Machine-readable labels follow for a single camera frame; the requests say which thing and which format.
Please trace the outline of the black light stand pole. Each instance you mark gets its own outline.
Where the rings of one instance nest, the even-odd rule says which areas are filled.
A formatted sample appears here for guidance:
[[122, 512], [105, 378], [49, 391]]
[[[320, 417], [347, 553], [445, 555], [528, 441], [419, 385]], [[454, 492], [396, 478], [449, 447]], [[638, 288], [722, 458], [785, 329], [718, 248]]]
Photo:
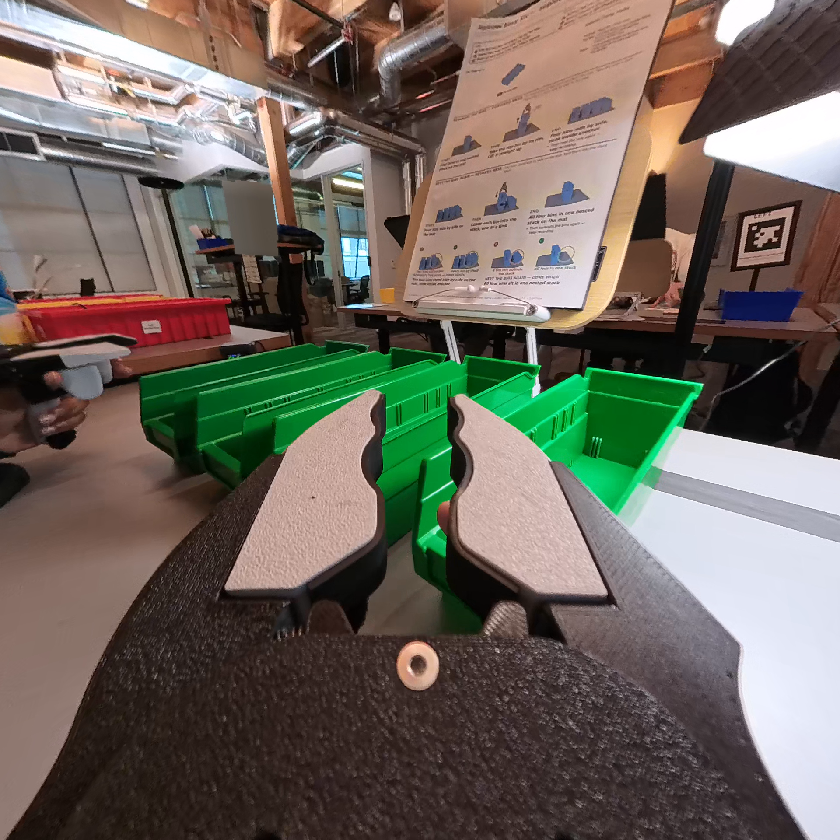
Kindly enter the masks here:
[[669, 374], [677, 379], [684, 376], [697, 318], [705, 299], [707, 275], [726, 209], [733, 173], [733, 164], [714, 160], [675, 325], [674, 356], [669, 364]]

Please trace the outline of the wooden side table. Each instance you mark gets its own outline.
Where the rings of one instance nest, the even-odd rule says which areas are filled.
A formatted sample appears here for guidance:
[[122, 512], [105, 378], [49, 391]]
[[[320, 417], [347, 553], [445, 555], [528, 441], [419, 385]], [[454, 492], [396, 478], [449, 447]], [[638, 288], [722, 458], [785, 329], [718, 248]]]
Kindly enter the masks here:
[[230, 355], [232, 348], [240, 345], [259, 353], [285, 349], [291, 346], [291, 341], [287, 332], [231, 325], [229, 333], [211, 338], [134, 348], [125, 363], [134, 375], [147, 375], [217, 362]]

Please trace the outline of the black wall panel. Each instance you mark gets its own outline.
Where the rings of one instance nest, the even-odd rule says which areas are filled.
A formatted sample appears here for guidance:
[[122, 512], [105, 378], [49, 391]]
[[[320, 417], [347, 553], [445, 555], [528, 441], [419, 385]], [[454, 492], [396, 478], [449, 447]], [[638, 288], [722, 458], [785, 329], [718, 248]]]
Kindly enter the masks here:
[[647, 237], [665, 238], [667, 223], [667, 174], [652, 173], [647, 178], [645, 202]]

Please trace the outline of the black floor lamp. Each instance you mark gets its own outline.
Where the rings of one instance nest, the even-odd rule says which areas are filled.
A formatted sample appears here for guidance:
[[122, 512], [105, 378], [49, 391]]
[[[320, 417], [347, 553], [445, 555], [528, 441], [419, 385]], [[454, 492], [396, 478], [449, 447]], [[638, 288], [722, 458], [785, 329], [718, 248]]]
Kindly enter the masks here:
[[169, 225], [178, 265], [181, 269], [182, 278], [184, 279], [186, 293], [189, 298], [194, 298], [195, 293], [191, 281], [190, 270], [187, 266], [181, 239], [177, 231], [171, 199], [171, 193], [181, 191], [184, 187], [184, 183], [162, 175], [143, 175], [139, 178], [139, 184], [151, 190], [158, 191], [161, 194], [165, 216]]

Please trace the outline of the green plastic storage bin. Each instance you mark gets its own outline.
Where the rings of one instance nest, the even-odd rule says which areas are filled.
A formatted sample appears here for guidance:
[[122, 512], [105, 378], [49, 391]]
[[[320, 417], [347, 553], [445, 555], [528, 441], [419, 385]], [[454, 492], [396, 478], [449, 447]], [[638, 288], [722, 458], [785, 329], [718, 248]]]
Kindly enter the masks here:
[[176, 464], [202, 474], [200, 447], [234, 436], [246, 408], [307, 392], [327, 382], [341, 364], [368, 352], [362, 343], [307, 343], [148, 374], [140, 379], [143, 433]]
[[243, 374], [196, 399], [196, 451], [203, 470], [234, 489], [274, 452], [274, 422], [341, 396], [425, 372], [443, 353], [394, 348], [341, 350], [269, 371]]
[[532, 398], [538, 382], [536, 364], [467, 356], [461, 364], [419, 361], [292, 402], [273, 400], [245, 415], [239, 474], [245, 479], [267, 457], [281, 455], [316, 422], [360, 394], [378, 391], [385, 397], [379, 487], [385, 499], [386, 537], [393, 545], [412, 530], [419, 468], [444, 445], [448, 400], [461, 394], [492, 411], [515, 408]]
[[[483, 403], [563, 463], [614, 514], [646, 479], [674, 430], [685, 425], [702, 390], [695, 381], [588, 369], [525, 401]], [[419, 469], [412, 551], [415, 573], [449, 593], [446, 537], [436, 520], [451, 499], [451, 444], [428, 450]]]

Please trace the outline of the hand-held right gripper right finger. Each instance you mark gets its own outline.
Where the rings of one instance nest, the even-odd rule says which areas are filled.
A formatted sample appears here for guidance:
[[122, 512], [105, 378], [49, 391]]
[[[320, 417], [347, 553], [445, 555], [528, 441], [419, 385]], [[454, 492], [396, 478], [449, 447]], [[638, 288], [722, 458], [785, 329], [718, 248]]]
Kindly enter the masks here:
[[539, 446], [465, 395], [450, 399], [446, 580], [473, 611], [602, 605], [609, 591], [554, 464]]

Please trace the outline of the red ribbed storage bin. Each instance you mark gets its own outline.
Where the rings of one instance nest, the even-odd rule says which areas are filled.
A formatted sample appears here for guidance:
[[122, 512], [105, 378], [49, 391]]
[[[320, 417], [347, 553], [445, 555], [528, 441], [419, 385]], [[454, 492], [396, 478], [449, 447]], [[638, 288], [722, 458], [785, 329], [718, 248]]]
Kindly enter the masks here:
[[18, 308], [41, 340], [120, 334], [143, 348], [229, 335], [232, 304], [226, 297], [136, 294], [22, 301]]

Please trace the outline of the framed marker poster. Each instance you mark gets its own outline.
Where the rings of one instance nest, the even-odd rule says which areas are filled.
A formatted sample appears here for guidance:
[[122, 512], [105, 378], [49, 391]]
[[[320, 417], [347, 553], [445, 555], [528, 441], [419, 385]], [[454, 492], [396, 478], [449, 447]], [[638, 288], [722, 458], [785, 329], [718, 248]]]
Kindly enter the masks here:
[[742, 212], [734, 228], [730, 271], [751, 271], [748, 291], [756, 291], [763, 268], [791, 263], [802, 200]]

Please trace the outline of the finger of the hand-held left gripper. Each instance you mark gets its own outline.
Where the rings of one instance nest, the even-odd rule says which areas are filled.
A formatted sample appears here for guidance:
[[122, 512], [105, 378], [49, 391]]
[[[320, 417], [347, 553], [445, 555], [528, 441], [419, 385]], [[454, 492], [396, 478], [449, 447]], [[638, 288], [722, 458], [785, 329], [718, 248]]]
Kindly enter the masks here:
[[59, 357], [65, 370], [102, 365], [110, 369], [112, 361], [128, 357], [130, 353], [130, 347], [121, 345], [74, 345], [59, 349]]
[[119, 333], [98, 333], [81, 335], [69, 339], [48, 340], [42, 342], [2, 344], [1, 361], [14, 361], [24, 357], [35, 357], [37, 354], [55, 355], [68, 353], [71, 350], [82, 349], [83, 353], [91, 353], [89, 348], [100, 344], [131, 349], [137, 345], [137, 339]]

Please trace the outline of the wooden support post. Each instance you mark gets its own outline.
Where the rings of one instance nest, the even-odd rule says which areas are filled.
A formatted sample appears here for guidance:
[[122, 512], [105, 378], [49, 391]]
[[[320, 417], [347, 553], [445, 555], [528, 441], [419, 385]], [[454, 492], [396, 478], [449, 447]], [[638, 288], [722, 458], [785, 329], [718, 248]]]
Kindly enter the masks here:
[[[263, 97], [257, 101], [259, 130], [266, 151], [269, 178], [274, 193], [276, 218], [279, 225], [297, 227], [298, 218], [291, 186], [291, 176], [287, 159], [282, 108], [278, 101]], [[286, 298], [288, 303], [297, 305], [301, 326], [294, 328], [297, 340], [312, 340], [312, 328], [309, 312], [303, 295], [303, 257], [301, 253], [291, 251], [281, 260], [285, 276]]]

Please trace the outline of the silver ventilation duct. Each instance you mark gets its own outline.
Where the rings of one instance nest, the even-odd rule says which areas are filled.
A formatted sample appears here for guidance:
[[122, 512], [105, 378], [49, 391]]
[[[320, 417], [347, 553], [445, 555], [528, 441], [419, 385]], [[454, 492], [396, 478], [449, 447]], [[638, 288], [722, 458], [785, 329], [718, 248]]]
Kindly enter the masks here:
[[381, 49], [376, 68], [380, 80], [380, 103], [395, 106], [402, 96], [402, 73], [452, 45], [444, 9], [389, 40]]

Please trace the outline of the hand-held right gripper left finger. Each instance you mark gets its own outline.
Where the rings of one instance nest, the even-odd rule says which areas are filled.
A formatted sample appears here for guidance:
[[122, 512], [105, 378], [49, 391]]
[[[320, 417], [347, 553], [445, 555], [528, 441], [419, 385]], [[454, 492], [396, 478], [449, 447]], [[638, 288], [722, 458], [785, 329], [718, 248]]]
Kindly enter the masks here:
[[224, 592], [278, 598], [294, 611], [336, 601], [361, 611], [383, 582], [385, 394], [333, 410], [284, 452]]

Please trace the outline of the blue plastic bin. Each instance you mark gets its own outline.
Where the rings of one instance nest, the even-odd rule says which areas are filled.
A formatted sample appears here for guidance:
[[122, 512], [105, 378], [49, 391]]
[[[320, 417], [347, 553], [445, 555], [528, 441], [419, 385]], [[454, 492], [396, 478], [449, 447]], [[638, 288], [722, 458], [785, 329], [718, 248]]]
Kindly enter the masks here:
[[802, 290], [720, 290], [717, 305], [721, 320], [739, 322], [788, 322], [799, 306]]

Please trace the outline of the printed instruction sheet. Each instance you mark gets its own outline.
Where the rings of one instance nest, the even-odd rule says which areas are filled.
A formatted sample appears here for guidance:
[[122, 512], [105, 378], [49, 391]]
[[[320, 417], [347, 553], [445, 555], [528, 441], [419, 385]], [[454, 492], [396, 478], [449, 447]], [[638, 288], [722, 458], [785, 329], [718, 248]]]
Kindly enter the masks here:
[[407, 303], [583, 310], [673, 5], [548, 1], [474, 20]]

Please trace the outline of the grey standing panel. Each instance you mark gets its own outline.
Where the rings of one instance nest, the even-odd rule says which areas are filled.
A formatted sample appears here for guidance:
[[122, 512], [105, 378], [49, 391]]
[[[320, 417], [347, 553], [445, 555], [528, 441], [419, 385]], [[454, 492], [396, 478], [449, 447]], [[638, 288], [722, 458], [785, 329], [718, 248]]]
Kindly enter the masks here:
[[222, 181], [234, 252], [242, 257], [277, 258], [274, 194], [265, 182]]

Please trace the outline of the grey desk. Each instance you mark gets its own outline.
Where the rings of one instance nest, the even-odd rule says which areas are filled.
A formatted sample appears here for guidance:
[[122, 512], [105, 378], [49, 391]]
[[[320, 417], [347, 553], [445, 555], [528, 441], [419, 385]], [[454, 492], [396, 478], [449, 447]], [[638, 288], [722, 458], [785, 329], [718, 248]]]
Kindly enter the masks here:
[[[148, 444], [135, 383], [94, 401], [66, 451], [15, 461], [2, 509], [2, 838], [65, 741], [152, 573], [225, 497]], [[674, 433], [621, 520], [742, 646], [757, 748], [809, 838], [838, 838], [838, 460]]]

